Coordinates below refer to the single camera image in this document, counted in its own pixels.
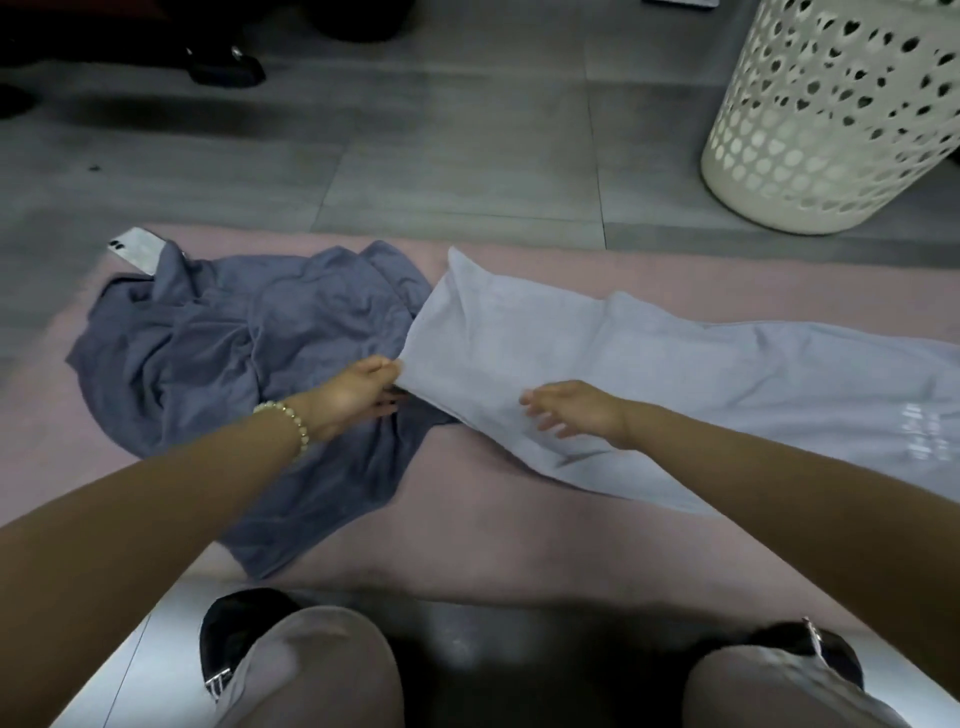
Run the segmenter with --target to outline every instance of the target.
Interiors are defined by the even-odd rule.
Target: forearm
[[[0,715],[49,724],[299,447],[288,418],[268,410],[0,529],[0,666],[10,668]]]
[[[654,405],[628,422],[635,449],[960,698],[960,505]]]

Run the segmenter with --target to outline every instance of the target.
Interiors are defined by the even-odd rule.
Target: bracelet
[[[303,420],[301,420],[297,413],[294,412],[293,407],[290,407],[281,401],[270,400],[262,402],[254,407],[253,414],[255,415],[257,412],[262,412],[265,409],[278,409],[280,412],[294,421],[294,425],[296,425],[297,430],[300,431],[300,452],[297,454],[297,457],[303,455],[306,452],[306,449],[310,447],[310,435],[306,431],[306,427],[303,426]]]

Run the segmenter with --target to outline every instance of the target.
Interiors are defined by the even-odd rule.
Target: pants
[[[816,658],[727,647],[684,692],[684,728],[908,728]],[[366,617],[311,607],[256,642],[217,704],[218,728],[402,728],[393,653]]]

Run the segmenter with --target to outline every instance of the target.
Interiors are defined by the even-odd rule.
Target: blue towel
[[[429,294],[413,263],[382,241],[360,254],[219,260],[190,260],[168,242],[154,277],[107,284],[67,362],[104,432],[148,457],[357,359],[396,357]],[[413,400],[315,445],[221,543],[251,577],[269,576],[389,501],[427,430],[450,422]]]

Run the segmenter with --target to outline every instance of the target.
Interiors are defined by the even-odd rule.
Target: pink mat
[[[370,240],[152,226],[195,256],[311,255]],[[392,241],[432,281],[447,245]],[[789,261],[459,246],[485,268],[592,296],[627,291],[714,322],[813,320],[960,343],[960,275]],[[105,254],[0,393],[0,523],[132,461],[86,411],[63,358],[105,278]],[[214,545],[190,570],[242,577]],[[283,585],[379,589],[488,604],[577,602],[750,622],[810,615],[859,626],[829,597],[723,518],[579,492],[530,473],[485,437],[435,428],[394,500],[342,528],[279,575]]]

